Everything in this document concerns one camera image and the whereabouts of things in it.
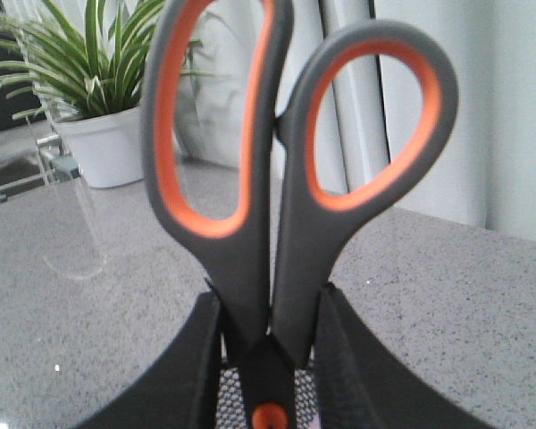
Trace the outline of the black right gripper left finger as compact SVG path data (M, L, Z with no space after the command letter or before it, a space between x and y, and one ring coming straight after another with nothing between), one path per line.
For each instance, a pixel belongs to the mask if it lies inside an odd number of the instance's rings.
M199 294L162 355L79 428L214 428L222 368L222 303Z

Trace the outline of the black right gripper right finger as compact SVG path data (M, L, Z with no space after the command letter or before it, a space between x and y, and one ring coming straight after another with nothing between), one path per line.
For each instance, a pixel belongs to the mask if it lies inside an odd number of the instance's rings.
M489 428L401 363L344 293L322 288L314 341L322 428Z

